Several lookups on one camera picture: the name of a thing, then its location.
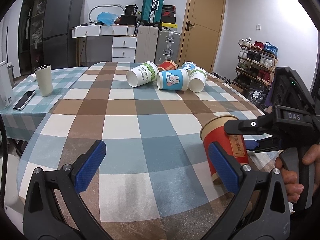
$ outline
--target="silver suitcase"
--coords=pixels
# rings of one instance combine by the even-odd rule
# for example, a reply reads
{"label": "silver suitcase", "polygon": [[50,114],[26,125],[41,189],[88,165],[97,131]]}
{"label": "silver suitcase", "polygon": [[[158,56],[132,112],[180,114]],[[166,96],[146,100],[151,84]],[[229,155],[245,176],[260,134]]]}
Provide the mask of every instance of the silver suitcase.
{"label": "silver suitcase", "polygon": [[157,27],[141,25],[138,28],[136,56],[134,62],[154,62],[158,40]]}
{"label": "silver suitcase", "polygon": [[166,60],[177,61],[181,34],[173,31],[159,30],[155,63]]}

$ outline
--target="finger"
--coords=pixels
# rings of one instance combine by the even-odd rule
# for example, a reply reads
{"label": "finger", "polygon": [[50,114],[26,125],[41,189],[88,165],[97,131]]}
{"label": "finger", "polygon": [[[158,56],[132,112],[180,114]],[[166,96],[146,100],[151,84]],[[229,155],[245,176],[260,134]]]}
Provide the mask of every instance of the finger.
{"label": "finger", "polygon": [[290,195],[300,195],[303,191],[303,185],[301,184],[287,184],[285,185],[285,190]]}
{"label": "finger", "polygon": [[320,162],[320,145],[312,145],[302,159],[303,164],[310,165],[313,162]]}
{"label": "finger", "polygon": [[278,168],[278,169],[281,169],[282,168],[282,161],[279,157],[276,158],[276,161],[275,161],[275,167]]}
{"label": "finger", "polygon": [[300,195],[288,196],[288,202],[295,203],[300,198]]}
{"label": "finger", "polygon": [[298,175],[294,171],[288,171],[284,168],[281,169],[281,176],[284,184],[294,184],[297,182]]}

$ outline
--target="white appliance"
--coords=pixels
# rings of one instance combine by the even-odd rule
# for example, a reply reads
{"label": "white appliance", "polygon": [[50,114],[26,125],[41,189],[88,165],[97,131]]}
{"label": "white appliance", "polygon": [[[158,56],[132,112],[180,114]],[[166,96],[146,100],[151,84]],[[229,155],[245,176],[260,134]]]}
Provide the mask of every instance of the white appliance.
{"label": "white appliance", "polygon": [[7,62],[0,63],[0,110],[14,102],[14,93],[10,83]]}

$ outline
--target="smartphone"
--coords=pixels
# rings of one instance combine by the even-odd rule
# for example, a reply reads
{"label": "smartphone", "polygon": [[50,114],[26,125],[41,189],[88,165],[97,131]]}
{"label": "smartphone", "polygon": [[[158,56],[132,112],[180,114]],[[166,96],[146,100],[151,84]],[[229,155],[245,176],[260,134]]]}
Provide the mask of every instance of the smartphone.
{"label": "smartphone", "polygon": [[16,103],[16,105],[13,107],[14,111],[20,111],[22,110],[26,104],[30,101],[30,99],[36,94],[34,90],[27,91],[22,98]]}

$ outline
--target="phone screen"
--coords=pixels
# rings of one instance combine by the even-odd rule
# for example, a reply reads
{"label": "phone screen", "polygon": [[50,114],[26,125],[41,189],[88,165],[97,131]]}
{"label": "phone screen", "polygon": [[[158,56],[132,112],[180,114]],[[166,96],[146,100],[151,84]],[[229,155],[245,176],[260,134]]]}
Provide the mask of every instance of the phone screen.
{"label": "phone screen", "polygon": [[21,107],[23,107],[23,105],[25,104],[25,102],[32,96],[32,94],[34,93],[35,91],[32,90],[32,91],[27,91],[23,96],[22,98],[20,98],[20,100],[18,101],[18,103],[14,106],[13,109],[19,109]]}

